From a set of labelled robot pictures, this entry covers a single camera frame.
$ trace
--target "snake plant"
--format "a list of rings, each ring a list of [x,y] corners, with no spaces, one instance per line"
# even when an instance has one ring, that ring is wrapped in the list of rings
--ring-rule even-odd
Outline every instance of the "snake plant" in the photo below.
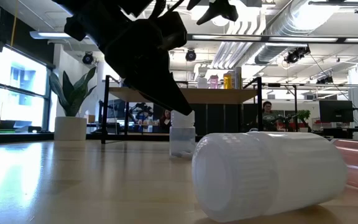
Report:
[[[93,78],[96,67],[92,68],[87,74],[83,75],[74,85],[71,84],[66,72],[63,72],[63,86],[60,84],[59,78],[56,74],[49,75],[50,88],[58,96],[59,103],[63,107],[66,116],[76,116],[82,102],[89,96],[92,87],[88,90],[88,82]]]

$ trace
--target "person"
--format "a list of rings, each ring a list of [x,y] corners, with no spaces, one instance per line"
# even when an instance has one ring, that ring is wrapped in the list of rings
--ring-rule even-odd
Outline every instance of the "person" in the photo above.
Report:
[[[272,123],[272,121],[277,119],[277,115],[272,111],[272,103],[270,101],[265,101],[262,107],[264,131],[277,131],[277,121]]]
[[[169,133],[171,127],[171,111],[165,110],[164,114],[160,118],[160,129],[163,133]]]

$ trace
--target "wooden table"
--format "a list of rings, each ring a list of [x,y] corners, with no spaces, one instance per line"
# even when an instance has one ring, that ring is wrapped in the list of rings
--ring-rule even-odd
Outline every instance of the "wooden table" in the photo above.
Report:
[[[0,223],[217,224],[195,197],[191,161],[150,141],[1,144]],[[358,190],[230,224],[358,224]]]
[[[180,89],[189,103],[239,105],[255,97],[256,90]],[[110,87],[110,93],[125,102],[148,103],[138,91],[126,87]]]

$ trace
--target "shelf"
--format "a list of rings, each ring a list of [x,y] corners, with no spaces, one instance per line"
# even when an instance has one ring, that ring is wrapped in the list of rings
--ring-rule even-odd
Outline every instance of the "shelf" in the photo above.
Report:
[[[257,95],[256,90],[220,90],[220,89],[196,89],[181,88],[180,89],[189,103],[199,104],[242,104]],[[110,93],[126,102],[147,103],[138,91],[127,87],[111,87]]]

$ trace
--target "translucent plastic container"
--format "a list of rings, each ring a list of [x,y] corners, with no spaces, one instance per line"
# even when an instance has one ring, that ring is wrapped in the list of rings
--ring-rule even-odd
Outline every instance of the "translucent plastic container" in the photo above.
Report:
[[[347,168],[315,134],[253,132],[205,136],[192,173],[205,214],[230,222],[331,200],[343,191]]]
[[[195,114],[188,116],[177,111],[171,112],[169,151],[174,157],[192,157],[196,147]]]
[[[174,128],[169,132],[169,153],[173,157],[191,157],[196,148],[196,128]]]
[[[219,77],[217,75],[211,75],[211,77],[209,78],[209,81],[211,82],[212,89],[219,88]]]
[[[208,88],[208,80],[206,78],[199,78],[197,88]]]
[[[194,122],[194,111],[192,111],[188,116],[177,111],[171,112],[171,124],[174,128],[191,128],[194,126]]]

